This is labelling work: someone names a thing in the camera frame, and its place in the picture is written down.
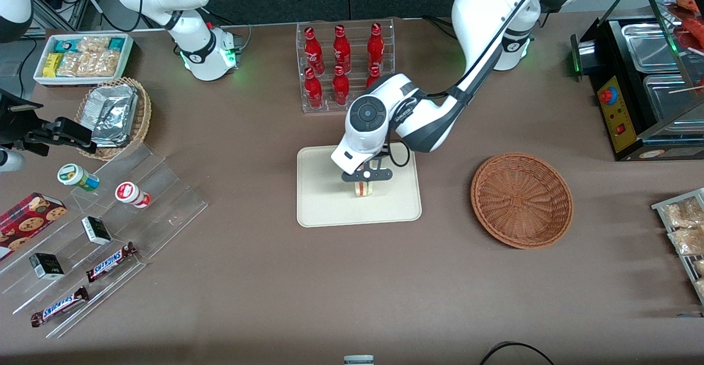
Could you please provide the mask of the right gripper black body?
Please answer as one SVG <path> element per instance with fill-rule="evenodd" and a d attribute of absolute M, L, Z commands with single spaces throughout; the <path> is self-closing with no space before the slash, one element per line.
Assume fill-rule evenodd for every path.
<path fill-rule="evenodd" d="M 17 141 L 42 127 L 43 120 L 35 112 L 43 104 L 30 102 L 1 90 L 1 145 L 12 148 Z"/>

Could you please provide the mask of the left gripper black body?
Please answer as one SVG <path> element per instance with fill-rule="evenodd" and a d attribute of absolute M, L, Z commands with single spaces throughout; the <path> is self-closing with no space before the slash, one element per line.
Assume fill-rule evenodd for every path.
<path fill-rule="evenodd" d="M 374 157 L 364 164 L 359 165 L 357 170 L 352 174 L 342 172 L 342 181 L 348 183 L 371 183 L 392 179 L 394 175 L 392 170 L 382 167 L 383 159 L 384 157 Z"/>

